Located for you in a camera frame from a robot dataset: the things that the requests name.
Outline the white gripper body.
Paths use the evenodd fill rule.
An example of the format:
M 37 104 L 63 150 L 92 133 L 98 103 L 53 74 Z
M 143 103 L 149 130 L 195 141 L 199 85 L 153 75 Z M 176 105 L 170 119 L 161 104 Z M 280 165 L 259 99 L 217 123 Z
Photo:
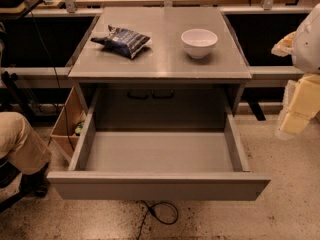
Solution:
M 307 74 L 298 81 L 289 80 L 283 97 L 287 113 L 311 120 L 320 111 L 320 76 Z

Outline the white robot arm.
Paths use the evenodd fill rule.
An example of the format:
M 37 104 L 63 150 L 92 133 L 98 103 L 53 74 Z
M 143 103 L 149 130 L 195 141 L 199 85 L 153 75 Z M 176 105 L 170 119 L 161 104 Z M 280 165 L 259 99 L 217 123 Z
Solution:
M 279 57 L 290 55 L 293 66 L 304 72 L 298 81 L 288 81 L 278 117 L 276 136 L 289 140 L 320 112 L 320 4 L 294 32 L 275 44 L 271 53 Z

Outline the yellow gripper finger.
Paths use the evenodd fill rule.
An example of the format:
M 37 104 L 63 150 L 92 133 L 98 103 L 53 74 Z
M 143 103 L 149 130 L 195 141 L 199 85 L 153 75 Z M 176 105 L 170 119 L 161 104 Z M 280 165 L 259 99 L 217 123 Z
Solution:
M 277 121 L 275 135 L 281 140 L 297 137 L 309 124 L 309 120 L 282 110 Z
M 285 57 L 287 55 L 290 55 L 292 53 L 294 37 L 295 32 L 287 34 L 273 46 L 273 48 L 271 49 L 271 53 L 279 57 Z

